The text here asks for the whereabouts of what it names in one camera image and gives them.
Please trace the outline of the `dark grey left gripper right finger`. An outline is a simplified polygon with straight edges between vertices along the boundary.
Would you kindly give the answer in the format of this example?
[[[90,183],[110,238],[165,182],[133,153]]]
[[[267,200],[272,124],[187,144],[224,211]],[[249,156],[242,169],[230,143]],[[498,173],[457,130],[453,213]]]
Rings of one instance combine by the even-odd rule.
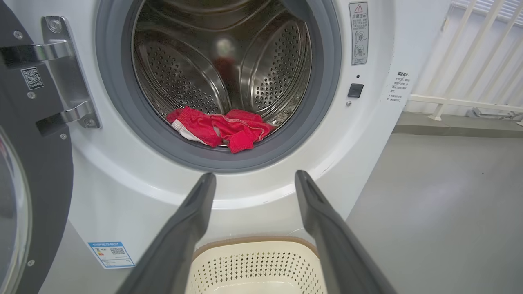
[[[303,227],[316,242],[328,294],[398,294],[306,171],[295,173]]]

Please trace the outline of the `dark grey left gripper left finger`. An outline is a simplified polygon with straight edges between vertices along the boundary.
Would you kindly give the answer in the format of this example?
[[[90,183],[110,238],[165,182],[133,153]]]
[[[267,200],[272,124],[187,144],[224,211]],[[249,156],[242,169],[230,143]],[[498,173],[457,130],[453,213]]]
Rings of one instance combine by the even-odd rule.
[[[198,179],[116,294],[185,294],[196,244],[210,221],[216,184],[213,173]]]

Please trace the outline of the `red and white garment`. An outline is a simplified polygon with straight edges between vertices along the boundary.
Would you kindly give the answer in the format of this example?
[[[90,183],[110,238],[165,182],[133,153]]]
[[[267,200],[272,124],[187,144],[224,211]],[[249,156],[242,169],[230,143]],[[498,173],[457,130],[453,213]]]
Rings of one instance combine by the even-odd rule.
[[[226,115],[208,115],[185,107],[166,116],[169,125],[189,141],[215,148],[226,145],[232,153],[253,149],[276,127],[258,114],[233,109]]]

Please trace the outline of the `black round glass washer door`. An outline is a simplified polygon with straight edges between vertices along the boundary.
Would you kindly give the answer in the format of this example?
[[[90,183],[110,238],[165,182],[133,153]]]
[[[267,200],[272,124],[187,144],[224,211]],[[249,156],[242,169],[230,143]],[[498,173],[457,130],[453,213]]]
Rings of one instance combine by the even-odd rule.
[[[37,44],[0,0],[0,48]],[[37,67],[30,91],[20,72]],[[0,56],[0,294],[38,294],[63,238],[73,190],[72,143],[47,65]]]

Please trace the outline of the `white front-load washing machine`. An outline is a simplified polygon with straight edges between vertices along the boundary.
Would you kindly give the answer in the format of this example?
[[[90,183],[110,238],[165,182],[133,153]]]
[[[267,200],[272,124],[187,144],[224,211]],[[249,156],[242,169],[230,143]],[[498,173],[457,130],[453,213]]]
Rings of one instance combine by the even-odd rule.
[[[311,136],[284,160],[262,169],[215,173],[209,228],[200,244],[236,236],[306,237],[299,217],[295,172],[305,170],[342,219],[359,198],[406,102],[386,101],[389,75],[408,72],[411,91],[430,55],[452,0],[333,0],[342,36],[342,60],[332,104]],[[367,63],[351,65],[350,2],[368,2]],[[138,262],[165,221],[205,172],[166,171],[133,158],[144,147],[119,115],[103,84],[96,55],[100,0],[4,0],[37,44],[41,19],[67,19],[101,123],[67,123],[72,143],[73,190],[68,220],[86,242],[120,241]],[[359,98],[347,97],[352,83]]]

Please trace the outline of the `cream perforated laundry basket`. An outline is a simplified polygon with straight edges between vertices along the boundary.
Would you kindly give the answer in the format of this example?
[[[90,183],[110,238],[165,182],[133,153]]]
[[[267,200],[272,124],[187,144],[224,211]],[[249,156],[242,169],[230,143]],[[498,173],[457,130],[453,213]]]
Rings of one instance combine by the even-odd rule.
[[[194,253],[185,294],[328,294],[317,249],[291,236],[206,244]]]

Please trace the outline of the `chrome door hinge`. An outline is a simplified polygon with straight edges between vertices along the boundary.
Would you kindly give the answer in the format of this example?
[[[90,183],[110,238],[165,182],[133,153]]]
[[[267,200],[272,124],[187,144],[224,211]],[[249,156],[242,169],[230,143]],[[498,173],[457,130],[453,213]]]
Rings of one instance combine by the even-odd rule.
[[[0,48],[0,56],[8,65],[45,63],[64,105],[64,111],[60,114],[64,122],[77,122],[86,129],[101,128],[67,19],[63,16],[44,16],[41,26],[44,44]]]

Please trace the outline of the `blue energy label sticker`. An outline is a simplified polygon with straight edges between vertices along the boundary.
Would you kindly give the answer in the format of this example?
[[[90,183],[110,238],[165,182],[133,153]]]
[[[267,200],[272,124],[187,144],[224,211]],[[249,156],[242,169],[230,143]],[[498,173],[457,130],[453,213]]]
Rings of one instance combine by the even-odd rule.
[[[126,269],[136,266],[121,242],[88,242],[88,246],[104,269]]]

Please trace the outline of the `black text notice sticker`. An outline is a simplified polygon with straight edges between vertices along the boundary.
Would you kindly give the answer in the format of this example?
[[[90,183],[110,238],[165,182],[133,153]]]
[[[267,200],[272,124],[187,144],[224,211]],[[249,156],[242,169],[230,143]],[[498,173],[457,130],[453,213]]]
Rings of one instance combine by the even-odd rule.
[[[408,72],[394,71],[388,77],[385,98],[387,102],[406,102],[411,94],[411,77]]]

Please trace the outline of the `perforated steel drum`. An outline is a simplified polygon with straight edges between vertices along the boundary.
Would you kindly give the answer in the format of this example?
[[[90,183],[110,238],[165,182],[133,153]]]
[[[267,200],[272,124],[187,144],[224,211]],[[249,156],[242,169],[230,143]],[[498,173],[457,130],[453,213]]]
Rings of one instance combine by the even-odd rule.
[[[133,68],[167,121],[176,109],[252,112],[282,132],[308,88],[312,21],[287,0],[144,0],[133,30]]]

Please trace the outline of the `white metal railing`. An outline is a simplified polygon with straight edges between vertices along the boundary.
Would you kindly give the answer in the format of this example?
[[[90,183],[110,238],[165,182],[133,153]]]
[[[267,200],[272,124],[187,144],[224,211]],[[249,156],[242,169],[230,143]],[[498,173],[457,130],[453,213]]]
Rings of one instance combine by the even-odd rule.
[[[523,123],[523,0],[452,0],[404,110]]]

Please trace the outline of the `grey warning sticker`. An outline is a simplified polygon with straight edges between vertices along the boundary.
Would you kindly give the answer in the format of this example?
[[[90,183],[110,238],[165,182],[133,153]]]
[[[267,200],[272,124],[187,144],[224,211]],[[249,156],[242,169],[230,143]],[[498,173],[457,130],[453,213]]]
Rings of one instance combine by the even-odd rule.
[[[368,2],[350,2],[348,7],[351,12],[351,65],[364,65],[369,49]]]

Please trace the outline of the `white QR code sticker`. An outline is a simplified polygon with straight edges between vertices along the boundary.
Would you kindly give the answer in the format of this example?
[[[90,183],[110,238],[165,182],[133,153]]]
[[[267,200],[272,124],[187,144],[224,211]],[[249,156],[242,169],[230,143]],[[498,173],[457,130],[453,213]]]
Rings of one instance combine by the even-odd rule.
[[[44,87],[44,83],[38,72],[37,67],[29,67],[29,68],[21,69],[20,72],[30,91],[33,91],[35,89],[41,89],[42,87]]]

